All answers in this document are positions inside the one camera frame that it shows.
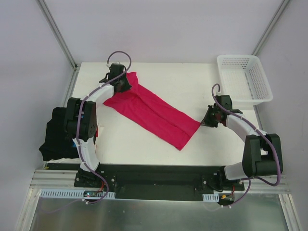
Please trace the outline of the pink t shirt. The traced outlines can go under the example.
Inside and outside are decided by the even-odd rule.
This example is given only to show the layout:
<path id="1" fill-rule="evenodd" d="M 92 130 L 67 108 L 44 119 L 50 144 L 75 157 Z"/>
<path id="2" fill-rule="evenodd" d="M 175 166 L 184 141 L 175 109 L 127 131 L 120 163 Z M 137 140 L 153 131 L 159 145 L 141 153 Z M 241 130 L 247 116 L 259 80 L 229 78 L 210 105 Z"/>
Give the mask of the pink t shirt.
<path id="1" fill-rule="evenodd" d="M 127 73 L 131 89 L 104 102 L 160 139 L 182 150 L 200 122 L 179 111 L 139 83 L 137 73 Z"/>

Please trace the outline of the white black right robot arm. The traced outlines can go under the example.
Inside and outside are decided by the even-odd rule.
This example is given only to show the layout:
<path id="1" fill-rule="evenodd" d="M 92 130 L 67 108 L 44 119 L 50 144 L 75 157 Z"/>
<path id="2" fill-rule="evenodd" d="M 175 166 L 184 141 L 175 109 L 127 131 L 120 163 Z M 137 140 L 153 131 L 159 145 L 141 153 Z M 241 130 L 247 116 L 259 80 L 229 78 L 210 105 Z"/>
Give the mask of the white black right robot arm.
<path id="1" fill-rule="evenodd" d="M 202 126 L 216 128 L 219 124 L 232 130 L 243 142 L 241 162 L 222 168 L 217 186 L 229 189 L 234 180 L 258 179 L 270 186 L 278 186 L 283 171 L 280 137 L 257 129 L 243 112 L 233 109 L 229 95 L 213 97 L 215 103 L 208 106 Z"/>

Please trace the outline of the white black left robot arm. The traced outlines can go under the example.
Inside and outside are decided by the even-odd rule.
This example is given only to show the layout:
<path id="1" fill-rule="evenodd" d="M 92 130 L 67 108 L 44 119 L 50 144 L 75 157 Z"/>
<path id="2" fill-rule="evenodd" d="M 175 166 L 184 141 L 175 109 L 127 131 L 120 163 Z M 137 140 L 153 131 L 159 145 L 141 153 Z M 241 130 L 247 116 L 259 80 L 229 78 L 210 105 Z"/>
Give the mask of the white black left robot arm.
<path id="1" fill-rule="evenodd" d="M 77 147 L 81 160 L 81 173 L 91 187 L 101 184 L 102 176 L 96 172 L 100 162 L 96 155 L 97 107 L 116 93 L 130 90 L 127 68 L 121 63 L 112 63 L 105 78 L 84 98 L 71 97 L 67 101 L 64 117 L 64 130 Z"/>

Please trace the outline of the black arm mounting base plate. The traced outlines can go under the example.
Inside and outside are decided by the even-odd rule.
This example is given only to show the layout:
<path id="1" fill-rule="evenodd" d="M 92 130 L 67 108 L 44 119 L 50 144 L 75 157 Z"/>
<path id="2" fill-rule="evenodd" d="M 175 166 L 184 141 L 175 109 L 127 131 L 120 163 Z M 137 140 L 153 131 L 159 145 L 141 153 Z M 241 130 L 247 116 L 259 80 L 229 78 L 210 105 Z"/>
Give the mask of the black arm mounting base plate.
<path id="1" fill-rule="evenodd" d="M 226 180 L 220 166 L 101 164 L 96 175 L 78 164 L 47 165 L 51 170 L 75 170 L 74 187 L 108 190 L 117 199 L 201 201 L 204 194 L 244 191 L 239 180 Z"/>

